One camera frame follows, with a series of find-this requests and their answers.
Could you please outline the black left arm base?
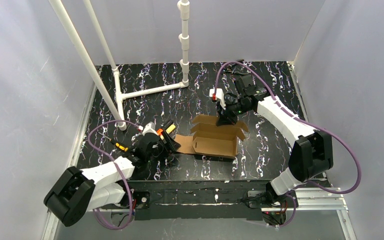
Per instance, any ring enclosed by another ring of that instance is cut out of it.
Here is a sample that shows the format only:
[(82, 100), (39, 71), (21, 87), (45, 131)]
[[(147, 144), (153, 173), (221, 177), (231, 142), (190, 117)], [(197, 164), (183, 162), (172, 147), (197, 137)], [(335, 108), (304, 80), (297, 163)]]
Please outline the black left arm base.
[[(151, 193), (149, 191), (134, 190), (131, 193), (131, 198), (134, 210), (148, 209), (150, 207)], [(130, 205), (128, 194), (126, 193), (121, 201), (114, 205), (119, 209), (128, 209)]]

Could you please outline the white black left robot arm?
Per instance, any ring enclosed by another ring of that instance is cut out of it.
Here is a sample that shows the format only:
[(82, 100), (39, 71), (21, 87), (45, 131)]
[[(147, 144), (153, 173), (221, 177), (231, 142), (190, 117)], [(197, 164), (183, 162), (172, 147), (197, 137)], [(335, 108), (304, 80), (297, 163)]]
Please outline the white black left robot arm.
[(178, 151), (181, 144), (165, 130), (161, 135), (145, 133), (132, 147), (122, 147), (122, 155), (96, 167), (67, 168), (44, 197), (44, 205), (70, 227), (86, 212), (122, 202), (127, 188), (119, 181), (129, 179), (150, 161), (166, 158)]

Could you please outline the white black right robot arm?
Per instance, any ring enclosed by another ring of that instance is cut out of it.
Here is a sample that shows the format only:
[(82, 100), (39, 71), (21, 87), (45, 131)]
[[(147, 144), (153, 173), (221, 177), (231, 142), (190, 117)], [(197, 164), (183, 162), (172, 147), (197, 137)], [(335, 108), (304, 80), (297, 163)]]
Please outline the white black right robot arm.
[(216, 103), (217, 126), (235, 125), (239, 115), (254, 111), (280, 131), (292, 148), (287, 168), (266, 185), (266, 200), (273, 201), (334, 166), (329, 134), (301, 123), (267, 87), (255, 84), (251, 75), (237, 78), (234, 85), (237, 93), (209, 90)]

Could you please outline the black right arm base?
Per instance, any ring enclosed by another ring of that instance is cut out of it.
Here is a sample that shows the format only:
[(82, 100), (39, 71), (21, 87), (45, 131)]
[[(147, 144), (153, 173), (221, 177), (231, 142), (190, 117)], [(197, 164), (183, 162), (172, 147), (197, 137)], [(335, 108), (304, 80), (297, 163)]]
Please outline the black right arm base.
[(263, 211), (262, 214), (266, 225), (280, 228), (287, 226), (295, 216), (299, 205), (295, 197), (296, 194), (293, 190), (283, 195), (277, 195), (273, 189), (267, 187), (265, 191), (251, 193), (251, 195), (240, 198), (238, 202), (245, 204), (250, 209), (260, 209), (264, 206), (279, 207), (280, 210)]

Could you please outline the brown cardboard paper box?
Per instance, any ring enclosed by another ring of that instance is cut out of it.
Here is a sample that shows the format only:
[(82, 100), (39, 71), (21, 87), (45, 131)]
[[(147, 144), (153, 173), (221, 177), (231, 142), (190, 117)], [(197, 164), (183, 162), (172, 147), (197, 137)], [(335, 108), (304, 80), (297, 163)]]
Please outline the brown cardboard paper box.
[(190, 135), (175, 135), (175, 141), (180, 144), (178, 153), (188, 155), (203, 155), (233, 159), (238, 154), (238, 141), (246, 139), (248, 126), (243, 121), (236, 124), (217, 126), (218, 117), (212, 115), (197, 115), (192, 123)]

